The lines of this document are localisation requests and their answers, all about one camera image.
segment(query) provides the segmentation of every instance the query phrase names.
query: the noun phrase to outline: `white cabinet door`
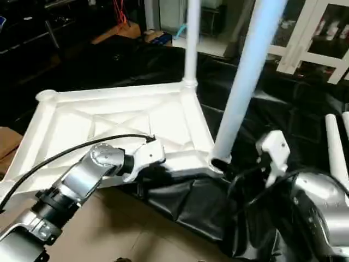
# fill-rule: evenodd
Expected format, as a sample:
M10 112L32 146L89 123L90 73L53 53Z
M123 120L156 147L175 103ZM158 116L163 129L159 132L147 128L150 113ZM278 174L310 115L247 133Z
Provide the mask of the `white cabinet door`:
M287 71L287 66L292 60L318 1L321 0L288 0L279 28L269 49L271 55L268 56L268 59L277 65L277 71ZM260 0L256 0L251 23L253 23L254 13L260 3Z
M339 24L346 26L342 18L348 20L348 14L349 0L318 0L283 71L305 77L313 75L337 84L349 67L349 35L338 35Z

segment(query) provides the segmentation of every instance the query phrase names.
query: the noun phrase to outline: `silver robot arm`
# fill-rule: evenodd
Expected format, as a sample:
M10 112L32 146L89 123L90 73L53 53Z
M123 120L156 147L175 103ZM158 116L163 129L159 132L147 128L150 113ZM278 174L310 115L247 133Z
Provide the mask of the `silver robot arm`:
M270 173L266 179L269 187L286 174L290 148L280 130L268 133L256 148L259 160L265 155L269 159ZM300 172L294 180L291 198L291 208L299 215L298 225L302 225L300 230L316 258L349 260L349 207L338 184L327 175Z
M53 245L64 225L98 188L105 176L123 176L132 182L139 171L165 160L158 140L142 145L132 156L121 148L95 145L58 179L51 188L36 194L38 201L0 234L1 262L49 260L45 245Z

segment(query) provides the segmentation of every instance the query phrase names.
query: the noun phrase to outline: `metal cylinder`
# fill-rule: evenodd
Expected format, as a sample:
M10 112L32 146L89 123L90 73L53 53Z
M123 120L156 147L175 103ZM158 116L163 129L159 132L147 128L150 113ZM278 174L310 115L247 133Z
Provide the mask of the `metal cylinder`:
M229 163L237 133L261 75L287 0L260 0L251 19L239 67L221 121L212 159Z
M186 51L184 84L189 88L196 88L196 64L197 64L197 43L200 26L201 0L189 0L186 30Z
M336 116L332 114L326 115L325 122L331 174L349 189L348 170L345 162Z

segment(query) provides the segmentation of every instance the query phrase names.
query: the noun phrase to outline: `white plastic stand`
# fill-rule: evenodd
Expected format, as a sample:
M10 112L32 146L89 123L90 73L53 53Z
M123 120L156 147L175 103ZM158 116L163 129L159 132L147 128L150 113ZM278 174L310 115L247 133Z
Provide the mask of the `white plastic stand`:
M262 0L250 25L239 70L223 117L216 146L196 96L196 46L200 23L200 0L190 0L188 44L182 82L58 93L42 91L39 105L0 183L0 199L23 173L54 154L86 141L118 134L155 135L164 145L163 166L173 176L204 172L221 176L210 156L229 161L236 133L257 84L268 47L273 39L286 0ZM144 143L128 138L109 141L128 153ZM38 190L49 188L89 147L64 156L28 179L10 199L7 208ZM120 184L106 178L101 187Z

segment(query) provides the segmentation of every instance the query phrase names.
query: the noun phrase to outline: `white wall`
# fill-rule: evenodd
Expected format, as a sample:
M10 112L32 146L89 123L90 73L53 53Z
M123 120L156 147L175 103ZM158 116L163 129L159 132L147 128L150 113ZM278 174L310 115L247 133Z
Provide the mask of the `white wall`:
M161 29L177 31L184 23L186 0L159 0Z

